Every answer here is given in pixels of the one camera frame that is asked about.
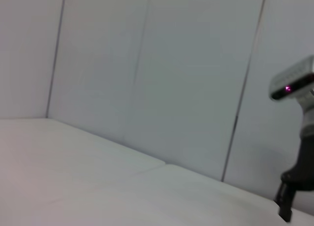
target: white surface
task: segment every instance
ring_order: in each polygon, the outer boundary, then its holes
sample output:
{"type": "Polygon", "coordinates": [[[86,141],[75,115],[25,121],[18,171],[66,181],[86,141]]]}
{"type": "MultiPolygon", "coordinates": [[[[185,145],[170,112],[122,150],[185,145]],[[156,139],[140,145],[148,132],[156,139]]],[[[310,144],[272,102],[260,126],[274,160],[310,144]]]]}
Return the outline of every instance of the white surface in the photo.
{"type": "MultiPolygon", "coordinates": [[[[314,217],[293,211],[291,226],[314,217]]],[[[167,165],[44,207],[14,226],[286,226],[267,199],[167,165]]]]}
{"type": "Polygon", "coordinates": [[[220,179],[262,0],[151,0],[125,143],[220,179]]]}
{"type": "Polygon", "coordinates": [[[162,165],[54,120],[1,120],[0,222],[162,165]]]}
{"type": "Polygon", "coordinates": [[[147,0],[66,0],[51,118],[121,141],[147,0]]]}
{"type": "Polygon", "coordinates": [[[44,117],[62,0],[0,0],[0,118],[44,117]]]}
{"type": "MultiPolygon", "coordinates": [[[[268,98],[271,78],[314,53],[313,0],[266,0],[259,44],[244,93],[226,182],[273,199],[280,175],[297,159],[302,110],[268,98]]],[[[314,214],[314,194],[294,206],[314,214]]]]}

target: silver camera housing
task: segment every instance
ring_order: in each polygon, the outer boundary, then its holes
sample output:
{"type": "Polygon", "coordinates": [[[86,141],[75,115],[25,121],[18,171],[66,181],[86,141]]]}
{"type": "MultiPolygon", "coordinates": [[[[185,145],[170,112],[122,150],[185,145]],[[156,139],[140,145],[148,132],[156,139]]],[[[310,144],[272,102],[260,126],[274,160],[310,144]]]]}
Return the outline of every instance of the silver camera housing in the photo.
{"type": "Polygon", "coordinates": [[[314,55],[310,55],[274,76],[269,97],[281,101],[296,98],[303,110],[301,137],[314,134],[314,55]]]}

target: panel seam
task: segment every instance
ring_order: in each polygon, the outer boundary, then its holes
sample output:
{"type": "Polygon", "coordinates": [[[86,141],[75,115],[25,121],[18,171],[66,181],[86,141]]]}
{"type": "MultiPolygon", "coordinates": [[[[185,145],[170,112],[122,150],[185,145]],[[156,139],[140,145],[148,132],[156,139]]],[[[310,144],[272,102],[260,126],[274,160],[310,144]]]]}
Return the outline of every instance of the panel seam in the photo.
{"type": "Polygon", "coordinates": [[[64,5],[65,5],[65,0],[62,0],[61,12],[60,12],[60,18],[59,18],[58,34],[57,34],[55,50],[54,50],[52,75],[51,75],[51,80],[50,80],[49,95],[48,95],[48,101],[47,101],[46,118],[48,118],[48,116],[49,116],[49,108],[50,108],[51,97],[52,97],[52,87],[53,87],[54,74],[55,74],[55,68],[56,68],[57,56],[58,56],[58,50],[59,50],[59,41],[60,41],[61,26],[62,26],[62,20],[63,20],[64,5]]]}
{"type": "Polygon", "coordinates": [[[245,88],[246,88],[246,83],[247,83],[249,71],[251,69],[252,57],[253,57],[253,53],[255,52],[255,49],[257,48],[257,45],[258,45],[258,39],[259,39],[260,31],[261,31],[261,22],[262,22],[264,7],[265,7],[265,1],[266,0],[262,0],[261,10],[260,10],[260,14],[259,14],[259,20],[258,20],[257,27],[255,30],[254,41],[253,41],[252,49],[250,52],[249,61],[248,61],[248,65],[247,65],[246,72],[245,72],[244,82],[243,82],[243,86],[241,89],[241,94],[240,94],[240,98],[239,98],[239,102],[238,102],[238,106],[237,106],[237,110],[236,110],[236,114],[235,114],[235,121],[234,121],[233,130],[232,130],[231,138],[230,138],[229,145],[228,145],[227,156],[226,156],[224,169],[223,169],[223,173],[222,173],[222,177],[221,177],[222,182],[225,182],[226,172],[227,172],[228,163],[229,163],[230,154],[231,154],[231,147],[232,147],[233,140],[235,137],[236,126],[237,126],[239,113],[240,113],[240,109],[241,109],[242,102],[243,102],[243,96],[244,96],[244,92],[245,92],[245,88]]]}
{"type": "Polygon", "coordinates": [[[140,58],[141,58],[141,55],[143,52],[144,37],[145,37],[145,31],[147,28],[147,18],[148,18],[148,14],[149,14],[150,5],[151,5],[151,0],[147,0],[147,6],[145,9],[145,15],[144,15],[144,23],[143,23],[142,33],[141,33],[140,47],[139,47],[138,56],[137,56],[137,60],[136,60],[134,76],[132,78],[132,88],[131,88],[131,94],[130,94],[130,100],[129,100],[130,104],[129,104],[129,109],[127,111],[127,116],[125,119],[123,134],[121,137],[121,142],[123,145],[125,145],[125,136],[126,136],[126,132],[127,132],[127,127],[128,127],[128,123],[131,119],[132,109],[133,109],[133,105],[134,105],[135,86],[136,86],[136,80],[137,80],[139,65],[140,65],[140,58]]]}

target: white tabletop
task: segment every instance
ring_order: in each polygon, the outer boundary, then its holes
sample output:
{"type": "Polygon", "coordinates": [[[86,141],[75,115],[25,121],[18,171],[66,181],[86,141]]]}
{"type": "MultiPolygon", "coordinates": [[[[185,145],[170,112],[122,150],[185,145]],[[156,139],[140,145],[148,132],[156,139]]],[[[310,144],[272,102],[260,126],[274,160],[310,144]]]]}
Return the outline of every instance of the white tabletop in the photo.
{"type": "MultiPolygon", "coordinates": [[[[164,167],[52,203],[14,226],[286,226],[270,200],[183,168],[164,167]]],[[[292,226],[314,217],[293,210],[292,226]]]]}
{"type": "Polygon", "coordinates": [[[0,120],[0,224],[163,165],[54,120],[0,120]]]}

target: camera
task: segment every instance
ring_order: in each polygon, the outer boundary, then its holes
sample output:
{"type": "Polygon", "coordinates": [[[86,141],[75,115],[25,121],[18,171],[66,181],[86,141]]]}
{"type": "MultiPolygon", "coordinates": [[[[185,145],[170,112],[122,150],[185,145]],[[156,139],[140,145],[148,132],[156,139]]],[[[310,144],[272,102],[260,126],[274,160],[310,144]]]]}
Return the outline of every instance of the camera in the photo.
{"type": "Polygon", "coordinates": [[[272,100],[301,97],[313,88],[314,55],[311,55],[274,76],[269,86],[269,96],[272,100]]]}

